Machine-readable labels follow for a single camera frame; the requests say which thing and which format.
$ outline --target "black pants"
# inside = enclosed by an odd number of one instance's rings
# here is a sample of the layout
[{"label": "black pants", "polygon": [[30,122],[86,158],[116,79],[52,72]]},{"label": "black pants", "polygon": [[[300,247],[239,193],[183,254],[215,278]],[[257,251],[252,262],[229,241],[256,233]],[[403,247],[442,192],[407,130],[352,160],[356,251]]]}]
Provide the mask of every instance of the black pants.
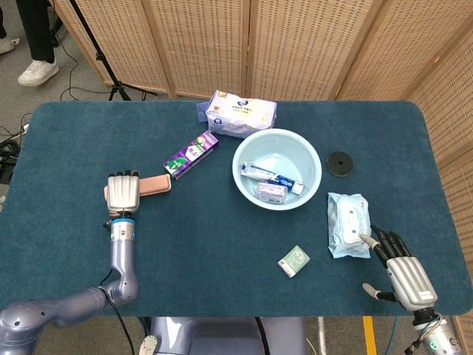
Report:
[{"label": "black pants", "polygon": [[47,15],[45,0],[16,0],[21,22],[27,34],[30,45],[31,58],[36,61],[53,61],[50,34],[50,20]]},{"label": "black pants", "polygon": [[3,27],[3,12],[0,7],[0,38],[5,37],[7,37],[7,31],[5,31],[5,27]]}]

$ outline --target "yellow floor line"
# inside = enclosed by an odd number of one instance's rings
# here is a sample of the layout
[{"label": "yellow floor line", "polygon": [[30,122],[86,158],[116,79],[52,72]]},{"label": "yellow floor line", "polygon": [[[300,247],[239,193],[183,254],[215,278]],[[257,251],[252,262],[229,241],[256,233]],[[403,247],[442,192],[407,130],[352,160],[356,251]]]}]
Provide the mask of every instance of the yellow floor line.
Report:
[{"label": "yellow floor line", "polygon": [[375,330],[372,327],[372,317],[363,317],[364,339],[367,344],[367,355],[377,355]]}]

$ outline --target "woven room divider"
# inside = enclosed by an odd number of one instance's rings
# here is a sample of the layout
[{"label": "woven room divider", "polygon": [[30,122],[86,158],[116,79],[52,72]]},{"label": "woven room divider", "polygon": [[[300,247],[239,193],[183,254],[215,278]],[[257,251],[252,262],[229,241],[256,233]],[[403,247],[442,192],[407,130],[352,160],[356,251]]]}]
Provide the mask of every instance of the woven room divider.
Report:
[{"label": "woven room divider", "polygon": [[[415,102],[473,275],[472,0],[77,0],[117,77],[207,98]],[[110,80],[69,4],[59,16]],[[473,354],[473,314],[457,317]]]}]

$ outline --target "small green card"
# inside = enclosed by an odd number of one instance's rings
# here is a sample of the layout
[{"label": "small green card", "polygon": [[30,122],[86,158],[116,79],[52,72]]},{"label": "small green card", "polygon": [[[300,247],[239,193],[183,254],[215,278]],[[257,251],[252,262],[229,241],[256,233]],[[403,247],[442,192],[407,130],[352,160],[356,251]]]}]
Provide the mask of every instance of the small green card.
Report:
[{"label": "small green card", "polygon": [[295,246],[293,250],[289,251],[286,256],[278,262],[278,265],[289,277],[292,277],[297,274],[309,260],[309,256],[305,254],[299,246]]}]

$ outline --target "white sneaker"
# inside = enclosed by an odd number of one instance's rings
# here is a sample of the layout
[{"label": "white sneaker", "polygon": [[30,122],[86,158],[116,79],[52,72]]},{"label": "white sneaker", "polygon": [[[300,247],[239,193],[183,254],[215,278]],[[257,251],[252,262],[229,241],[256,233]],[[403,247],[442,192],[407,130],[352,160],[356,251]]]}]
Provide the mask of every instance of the white sneaker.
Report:
[{"label": "white sneaker", "polygon": [[15,49],[15,45],[12,43],[11,39],[7,37],[0,38],[0,54],[9,52]]},{"label": "white sneaker", "polygon": [[37,87],[48,81],[58,71],[59,66],[55,59],[52,64],[47,61],[33,60],[23,74],[18,77],[18,84],[24,87]]}]

